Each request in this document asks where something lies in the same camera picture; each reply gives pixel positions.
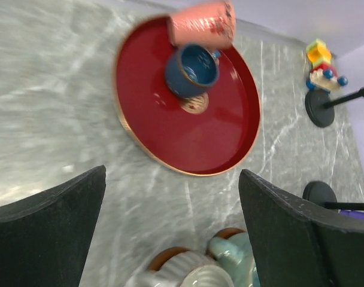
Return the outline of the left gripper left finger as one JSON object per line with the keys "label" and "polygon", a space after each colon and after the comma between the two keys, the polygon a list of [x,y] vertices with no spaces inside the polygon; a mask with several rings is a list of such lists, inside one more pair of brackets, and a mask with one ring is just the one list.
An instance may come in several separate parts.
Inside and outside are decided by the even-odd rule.
{"label": "left gripper left finger", "polygon": [[78,286],[105,194],[106,168],[0,206],[0,286]]}

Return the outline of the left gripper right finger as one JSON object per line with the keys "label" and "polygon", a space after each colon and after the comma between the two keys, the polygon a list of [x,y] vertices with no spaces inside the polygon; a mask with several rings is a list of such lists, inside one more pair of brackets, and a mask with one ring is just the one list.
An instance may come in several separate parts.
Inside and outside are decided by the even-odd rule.
{"label": "left gripper right finger", "polygon": [[262,286],[364,286],[364,221],[242,170],[239,197]]}

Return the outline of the teal glazed mug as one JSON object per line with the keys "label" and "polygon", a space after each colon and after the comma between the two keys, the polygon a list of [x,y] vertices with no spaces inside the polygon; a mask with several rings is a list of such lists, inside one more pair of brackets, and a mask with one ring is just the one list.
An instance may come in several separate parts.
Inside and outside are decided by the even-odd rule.
{"label": "teal glazed mug", "polygon": [[207,254],[230,275],[234,286],[260,286],[248,232],[229,239],[212,237],[207,244]]}

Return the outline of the wooden coaster three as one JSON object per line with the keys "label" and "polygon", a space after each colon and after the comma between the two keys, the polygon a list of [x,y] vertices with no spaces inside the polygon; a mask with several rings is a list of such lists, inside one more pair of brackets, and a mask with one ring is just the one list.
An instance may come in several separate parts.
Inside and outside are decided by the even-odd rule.
{"label": "wooden coaster three", "polygon": [[229,227],[229,228],[224,228],[222,230],[219,230],[214,237],[219,237],[222,239],[229,239],[232,236],[239,234],[239,233],[246,233],[246,230],[240,229],[240,228],[235,228],[235,227]]}

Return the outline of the grey striped mug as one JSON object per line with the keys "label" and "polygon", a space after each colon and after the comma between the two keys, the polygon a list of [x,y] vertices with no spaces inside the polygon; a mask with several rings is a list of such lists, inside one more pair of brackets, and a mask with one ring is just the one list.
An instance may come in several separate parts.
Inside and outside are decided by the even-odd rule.
{"label": "grey striped mug", "polygon": [[213,259],[186,251],[168,259],[158,271],[133,275],[126,286],[233,286],[230,275]]}

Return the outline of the wooden coaster one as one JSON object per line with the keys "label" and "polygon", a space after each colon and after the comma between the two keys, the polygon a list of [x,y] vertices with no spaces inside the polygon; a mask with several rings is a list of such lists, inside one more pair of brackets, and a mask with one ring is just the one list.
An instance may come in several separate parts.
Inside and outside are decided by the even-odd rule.
{"label": "wooden coaster one", "polygon": [[188,252],[189,249],[181,246],[174,246],[168,249],[163,250],[159,254],[157,254],[148,264],[147,269],[151,271],[159,271],[162,266],[172,257]]}

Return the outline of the dark blue small cup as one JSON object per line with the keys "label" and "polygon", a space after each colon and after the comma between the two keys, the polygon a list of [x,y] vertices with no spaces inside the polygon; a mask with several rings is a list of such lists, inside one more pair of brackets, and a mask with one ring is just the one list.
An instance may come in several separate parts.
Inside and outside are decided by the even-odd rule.
{"label": "dark blue small cup", "polygon": [[177,49],[168,59],[164,77],[176,96],[190,99],[207,92],[219,79],[220,52],[191,43]]}

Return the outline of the pink floral cup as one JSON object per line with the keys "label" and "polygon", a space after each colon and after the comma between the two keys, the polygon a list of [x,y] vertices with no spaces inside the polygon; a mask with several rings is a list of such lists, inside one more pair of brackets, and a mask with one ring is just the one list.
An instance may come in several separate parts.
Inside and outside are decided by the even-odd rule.
{"label": "pink floral cup", "polygon": [[167,28],[175,47],[196,43],[209,50],[225,49],[235,37],[235,10],[231,1],[203,2],[171,14]]}

